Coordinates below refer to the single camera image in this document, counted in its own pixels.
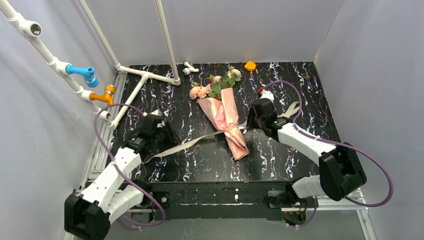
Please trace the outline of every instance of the bouquet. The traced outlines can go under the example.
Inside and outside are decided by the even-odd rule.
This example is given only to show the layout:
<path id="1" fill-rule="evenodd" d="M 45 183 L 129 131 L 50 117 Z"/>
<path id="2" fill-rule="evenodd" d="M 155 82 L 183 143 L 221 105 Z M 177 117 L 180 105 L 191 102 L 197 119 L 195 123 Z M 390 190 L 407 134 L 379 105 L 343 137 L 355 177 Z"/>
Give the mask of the bouquet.
<path id="1" fill-rule="evenodd" d="M 241 73 L 233 66 L 224 77 L 209 76 L 210 84 L 200 86 L 194 83 L 190 90 L 190 98 L 196 99 L 206 117 L 213 126 L 224 131 L 229 149 L 236 161 L 249 153 L 242 132 L 237 127 L 239 125 L 239 114 L 234 100 L 233 86 L 241 80 Z"/>

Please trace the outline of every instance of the yellow object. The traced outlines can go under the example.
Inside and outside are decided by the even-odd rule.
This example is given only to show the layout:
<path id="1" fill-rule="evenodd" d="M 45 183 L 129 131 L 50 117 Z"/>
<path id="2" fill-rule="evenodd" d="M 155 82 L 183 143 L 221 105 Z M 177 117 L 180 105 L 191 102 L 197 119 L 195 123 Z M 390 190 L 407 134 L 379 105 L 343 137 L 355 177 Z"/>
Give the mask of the yellow object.
<path id="1" fill-rule="evenodd" d="M 244 69 L 246 69 L 247 71 L 253 71 L 256 69 L 256 64 L 252 61 L 248 61 L 245 65 L 244 65 Z"/>
<path id="2" fill-rule="evenodd" d="M 91 101 L 98 100 L 100 102 L 107 103 L 107 105 L 112 105 L 114 104 L 114 99 L 112 98 L 112 95 L 115 93 L 116 90 L 117 90 L 116 87 L 108 84 L 104 87 L 104 94 L 102 96 L 97 95 L 93 92 L 90 94 L 90 100 Z"/>

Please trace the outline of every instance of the blue pipe fitting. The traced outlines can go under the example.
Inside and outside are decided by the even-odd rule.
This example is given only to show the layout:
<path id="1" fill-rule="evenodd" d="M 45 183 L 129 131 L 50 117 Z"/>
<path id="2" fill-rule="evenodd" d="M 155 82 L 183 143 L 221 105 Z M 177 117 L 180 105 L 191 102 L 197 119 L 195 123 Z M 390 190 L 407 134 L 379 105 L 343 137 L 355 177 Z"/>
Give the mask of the blue pipe fitting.
<path id="1" fill-rule="evenodd" d="M 99 85 L 99 80 L 94 76 L 94 68 L 91 66 L 88 68 L 74 67 L 71 64 L 66 66 L 67 74 L 79 74 L 84 77 L 84 81 L 89 88 L 94 88 Z"/>

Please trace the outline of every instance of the orange pipe fitting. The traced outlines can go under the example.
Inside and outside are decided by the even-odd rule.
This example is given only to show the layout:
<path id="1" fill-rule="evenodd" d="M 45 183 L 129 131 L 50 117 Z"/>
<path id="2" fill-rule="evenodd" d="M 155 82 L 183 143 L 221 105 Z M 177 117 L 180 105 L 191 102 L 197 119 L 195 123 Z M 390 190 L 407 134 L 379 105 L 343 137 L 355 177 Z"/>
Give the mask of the orange pipe fitting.
<path id="1" fill-rule="evenodd" d="M 94 101 L 100 101 L 100 102 L 105 102 L 107 103 L 107 105 L 112 105 L 114 104 L 114 99 L 112 98 L 112 95 L 116 92 L 117 88 L 114 87 L 113 85 L 106 85 L 104 87 L 104 94 L 103 95 L 97 95 L 94 92 L 90 94 L 90 100 Z"/>

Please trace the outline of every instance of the black marble surface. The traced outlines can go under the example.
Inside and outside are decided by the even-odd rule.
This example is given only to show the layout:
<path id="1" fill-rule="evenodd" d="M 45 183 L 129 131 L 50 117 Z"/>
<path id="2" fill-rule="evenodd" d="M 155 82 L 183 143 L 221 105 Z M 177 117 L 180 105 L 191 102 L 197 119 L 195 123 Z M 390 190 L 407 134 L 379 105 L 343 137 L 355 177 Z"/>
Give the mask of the black marble surface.
<path id="1" fill-rule="evenodd" d="M 239 123 L 246 121 L 249 103 L 256 99 L 261 86 L 276 80 L 286 80 L 299 89 L 303 98 L 303 114 L 297 124 L 324 139 L 339 141 L 313 62 L 258 63 L 253 72 L 246 71 L 242 63 L 194 64 L 200 71 L 188 76 L 182 74 L 184 66 L 180 64 L 180 86 L 149 79 L 132 104 L 149 113 L 160 109 L 184 142 L 211 134 L 216 130 L 197 102 L 190 99 L 189 91 L 193 82 L 205 86 L 210 74 L 223 76 L 229 66 L 235 66 L 242 73 L 241 81 L 233 87 Z M 135 65 L 131 68 L 174 77 L 169 65 Z M 130 96 L 140 79 L 138 75 L 128 74 L 122 103 Z M 283 84 L 274 85 L 272 90 L 278 114 L 285 112 L 292 102 L 298 100 L 296 93 Z M 113 134 L 113 154 L 122 145 L 127 134 L 138 126 L 139 117 L 134 110 L 129 109 L 122 118 Z M 267 137 L 261 130 L 247 132 L 244 139 L 250 153 L 240 161 L 234 161 L 225 136 L 220 134 L 179 153 L 152 159 L 139 166 L 133 172 L 133 178 L 143 178 L 149 182 L 289 181 L 318 174 L 318 167 L 312 160 Z"/>

